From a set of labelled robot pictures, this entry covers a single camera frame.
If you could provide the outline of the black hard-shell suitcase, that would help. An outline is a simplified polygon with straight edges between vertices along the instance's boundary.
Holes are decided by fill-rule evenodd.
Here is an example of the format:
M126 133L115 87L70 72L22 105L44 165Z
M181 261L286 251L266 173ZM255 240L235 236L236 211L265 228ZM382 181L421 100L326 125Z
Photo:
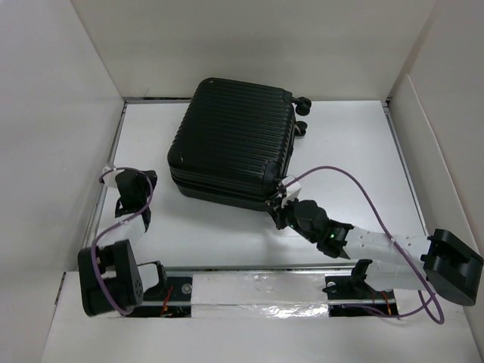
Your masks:
M167 154L172 180L186 197L269 211L311 107L283 88L204 79Z

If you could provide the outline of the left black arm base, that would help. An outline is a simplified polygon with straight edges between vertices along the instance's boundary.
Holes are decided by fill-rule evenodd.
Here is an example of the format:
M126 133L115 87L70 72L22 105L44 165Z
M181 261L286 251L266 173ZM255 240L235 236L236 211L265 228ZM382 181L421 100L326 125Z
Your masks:
M128 318L190 318L192 281L191 276L169 276L167 287L149 288Z

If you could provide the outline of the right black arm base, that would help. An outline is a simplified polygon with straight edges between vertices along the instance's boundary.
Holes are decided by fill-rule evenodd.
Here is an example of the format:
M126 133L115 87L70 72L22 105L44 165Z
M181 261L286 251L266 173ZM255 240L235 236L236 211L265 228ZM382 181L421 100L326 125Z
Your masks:
M350 276L327 276L326 287L329 316L361 317L397 315L398 307L393 291L378 292L370 287L357 288L350 284Z

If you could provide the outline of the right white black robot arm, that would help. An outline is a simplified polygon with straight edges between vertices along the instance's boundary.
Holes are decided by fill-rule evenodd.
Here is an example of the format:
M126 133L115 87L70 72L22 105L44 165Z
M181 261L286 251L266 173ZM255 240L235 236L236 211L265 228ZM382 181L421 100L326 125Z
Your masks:
M349 288L358 297L375 290L431 287L451 303L476 303L483 258L450 231L390 238L329 219L314 200L290 201L270 215L278 229L292 228L324 255L354 260Z

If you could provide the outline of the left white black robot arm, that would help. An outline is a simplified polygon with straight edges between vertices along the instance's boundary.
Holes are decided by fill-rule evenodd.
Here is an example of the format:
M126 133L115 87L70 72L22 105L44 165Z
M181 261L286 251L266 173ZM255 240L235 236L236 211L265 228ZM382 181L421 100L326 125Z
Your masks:
M116 222L78 252L82 307L90 317L109 312L127 316L146 296L158 300L172 293L161 262L152 262L157 273L142 280L132 250L132 243L149 229L157 174L132 167L105 167L98 181L119 193Z

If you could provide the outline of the silver aluminium rail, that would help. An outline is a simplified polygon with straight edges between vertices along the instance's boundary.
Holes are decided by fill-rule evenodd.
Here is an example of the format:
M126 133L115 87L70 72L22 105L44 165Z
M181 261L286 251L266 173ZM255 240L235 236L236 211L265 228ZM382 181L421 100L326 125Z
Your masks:
M315 271L315 270L350 270L355 263L330 263L318 265L227 265L227 266L169 266L161 262L167 272L183 271Z

